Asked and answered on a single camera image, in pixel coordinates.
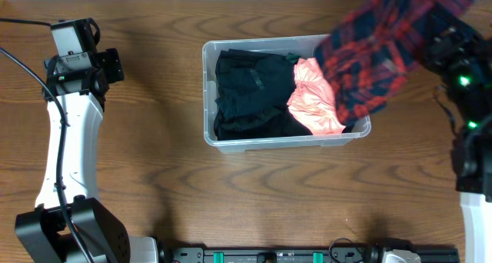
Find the fabric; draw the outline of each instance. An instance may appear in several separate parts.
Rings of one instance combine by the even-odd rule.
[[[214,132],[219,141],[312,135],[288,111],[295,90],[294,63],[288,57],[238,50],[222,51],[215,74],[218,113]]]
[[[289,113],[287,105],[231,120],[225,120],[219,111],[214,122],[214,132],[219,141],[312,135],[308,128]]]
[[[299,59],[294,66],[296,89],[287,105],[289,112],[313,135],[340,134],[345,129],[337,119],[335,97],[315,58]]]
[[[285,105],[295,90],[294,64],[281,55],[222,51],[217,62],[217,106],[226,119]]]
[[[338,120],[355,123],[381,110],[419,64],[433,10],[459,15],[472,0],[368,0],[315,49],[324,77],[335,93]]]
[[[352,133],[352,130],[354,129],[355,125],[348,125],[345,127],[345,129],[341,133]]]

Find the wood grain surface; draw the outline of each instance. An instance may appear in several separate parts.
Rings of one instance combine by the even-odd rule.
[[[99,132],[98,188],[131,235],[209,247],[328,246],[335,238],[455,245],[464,224],[454,191],[452,134],[420,70],[372,132],[338,148],[222,154],[203,136],[201,48],[210,40],[328,33],[364,0],[7,1],[1,16],[92,17],[99,50],[117,48]],[[490,34],[491,0],[464,20]],[[46,27],[0,24],[0,46],[38,74],[56,53]],[[49,123],[41,88],[0,57],[0,261],[30,262],[15,216],[41,188]]]

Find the green clip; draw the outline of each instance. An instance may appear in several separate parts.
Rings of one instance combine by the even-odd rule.
[[[224,263],[224,254],[222,252],[214,253],[214,263]]]
[[[323,263],[323,254],[320,252],[313,253],[313,263]]]

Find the pink clothing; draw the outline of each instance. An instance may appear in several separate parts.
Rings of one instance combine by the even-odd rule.
[[[338,121],[333,90],[316,59],[299,59],[294,76],[296,89],[287,103],[294,118],[313,135],[342,133],[345,126]]]

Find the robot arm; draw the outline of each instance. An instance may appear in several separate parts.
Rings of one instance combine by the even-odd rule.
[[[96,158],[98,131],[102,122],[102,107],[92,93],[78,92],[57,97],[63,107],[68,124],[63,151],[63,188],[66,202],[71,204],[75,197],[97,198]],[[60,142],[60,113],[54,102],[48,103],[50,139],[45,180],[36,198],[35,207],[46,209],[60,206],[53,185],[56,180],[56,159]]]
[[[492,262],[492,203],[485,195],[461,193],[466,262]]]
[[[490,41],[439,8],[431,16],[423,64],[442,77],[447,97],[466,124],[451,158],[466,234],[466,262],[492,262],[492,69]],[[449,29],[436,37],[433,25]],[[450,116],[454,127],[454,118]]]

